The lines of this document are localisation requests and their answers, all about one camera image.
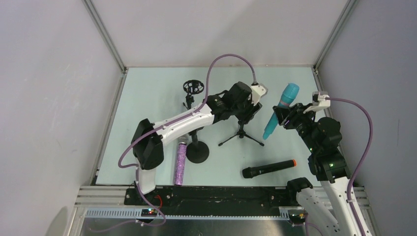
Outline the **clip tripod mic stand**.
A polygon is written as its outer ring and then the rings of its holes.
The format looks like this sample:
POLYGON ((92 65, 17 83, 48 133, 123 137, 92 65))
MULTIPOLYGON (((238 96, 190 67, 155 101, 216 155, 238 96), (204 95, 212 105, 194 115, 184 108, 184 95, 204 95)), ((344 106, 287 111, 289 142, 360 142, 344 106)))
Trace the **clip tripod mic stand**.
POLYGON ((238 125, 239 125, 239 128, 238 128, 238 130, 237 130, 236 134, 234 134, 233 136, 231 136, 231 137, 227 138, 226 140, 224 140, 224 141, 220 142, 220 143, 218 144, 218 146, 219 146, 219 147, 220 147, 220 146, 222 146, 222 145, 224 145, 226 142, 230 141, 230 140, 231 140, 232 138, 234 138, 234 137, 237 137, 237 138, 239 138, 239 139, 249 138, 249 139, 251 139, 251 140, 255 141, 256 143, 258 143, 260 146, 262 146, 262 147, 264 147, 264 146, 265 146, 265 144, 264 144, 264 143, 262 143, 262 142, 260 142, 260 141, 256 140, 255 138, 251 137, 250 135, 248 135, 248 134, 245 132, 245 130, 244 130, 245 123, 244 123, 243 121, 239 120, 239 121, 238 121, 238 125))

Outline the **light blue microphone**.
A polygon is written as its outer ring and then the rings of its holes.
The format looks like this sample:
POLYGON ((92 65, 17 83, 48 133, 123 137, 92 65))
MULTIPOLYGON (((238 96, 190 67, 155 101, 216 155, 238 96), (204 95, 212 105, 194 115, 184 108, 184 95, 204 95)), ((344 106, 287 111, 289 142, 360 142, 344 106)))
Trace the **light blue microphone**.
MULTIPOLYGON (((288 108, 290 104, 296 99, 299 92, 299 86, 294 83, 289 83, 283 90, 280 100, 278 102, 278 107, 288 108)), ((263 139, 266 140, 275 130, 278 125, 278 118, 275 113, 273 113, 264 129, 263 139)))

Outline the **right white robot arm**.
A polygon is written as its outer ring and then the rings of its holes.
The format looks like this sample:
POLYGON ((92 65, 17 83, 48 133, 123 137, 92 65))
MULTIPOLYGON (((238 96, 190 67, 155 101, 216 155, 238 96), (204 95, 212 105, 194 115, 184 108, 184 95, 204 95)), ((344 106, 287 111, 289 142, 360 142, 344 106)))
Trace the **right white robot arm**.
POLYGON ((273 108, 279 125, 294 129, 310 151, 308 166, 312 175, 320 182, 330 201, 333 211, 321 202, 306 178, 288 181, 295 201, 317 224, 325 236, 370 236, 364 216, 352 189, 351 174, 344 156, 338 149, 342 139, 340 122, 323 117, 313 118, 318 111, 330 107, 330 101, 297 103, 291 107, 273 108))

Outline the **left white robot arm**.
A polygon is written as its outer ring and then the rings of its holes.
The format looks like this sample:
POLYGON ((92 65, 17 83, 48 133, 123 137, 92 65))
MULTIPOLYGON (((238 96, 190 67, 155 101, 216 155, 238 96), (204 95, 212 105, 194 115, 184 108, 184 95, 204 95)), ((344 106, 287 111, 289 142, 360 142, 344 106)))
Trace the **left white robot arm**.
POLYGON ((229 90, 209 95, 196 107, 164 121, 139 122, 132 140, 138 161, 137 185, 143 194, 156 188, 156 168, 164 160, 164 146, 191 131, 230 117, 247 123, 261 109, 260 100, 268 92, 263 84, 237 82, 229 90))

